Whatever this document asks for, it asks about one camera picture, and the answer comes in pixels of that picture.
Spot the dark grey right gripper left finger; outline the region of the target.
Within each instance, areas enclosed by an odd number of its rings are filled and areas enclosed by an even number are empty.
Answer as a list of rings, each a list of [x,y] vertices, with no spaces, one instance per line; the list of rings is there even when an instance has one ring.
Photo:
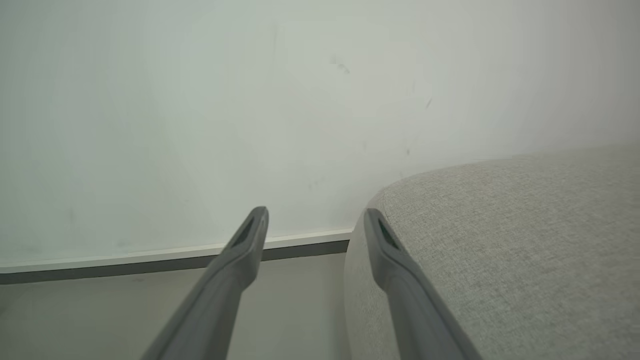
[[[243,292],[258,277],[267,207],[253,208],[141,360],[227,360]]]

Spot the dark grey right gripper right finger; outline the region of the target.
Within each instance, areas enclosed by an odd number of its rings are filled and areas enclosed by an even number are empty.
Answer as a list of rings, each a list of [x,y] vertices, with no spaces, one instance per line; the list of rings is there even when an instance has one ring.
[[[483,360],[382,212],[367,208],[363,227],[372,275],[386,294],[401,360]]]

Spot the light grey fabric sofa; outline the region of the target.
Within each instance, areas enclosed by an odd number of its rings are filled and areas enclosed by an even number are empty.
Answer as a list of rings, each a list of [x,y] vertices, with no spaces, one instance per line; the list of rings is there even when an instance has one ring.
[[[640,360],[640,141],[427,171],[366,207],[484,360]]]

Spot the white and grey baseboard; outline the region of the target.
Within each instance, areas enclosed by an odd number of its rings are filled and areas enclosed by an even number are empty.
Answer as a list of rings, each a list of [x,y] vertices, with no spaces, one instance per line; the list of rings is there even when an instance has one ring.
[[[352,228],[266,238],[262,260],[283,260],[307,256],[345,253]],[[152,251],[136,251],[122,256],[94,256],[73,259],[25,261],[0,264],[0,285],[44,281],[182,271],[206,268],[220,255],[225,243]]]

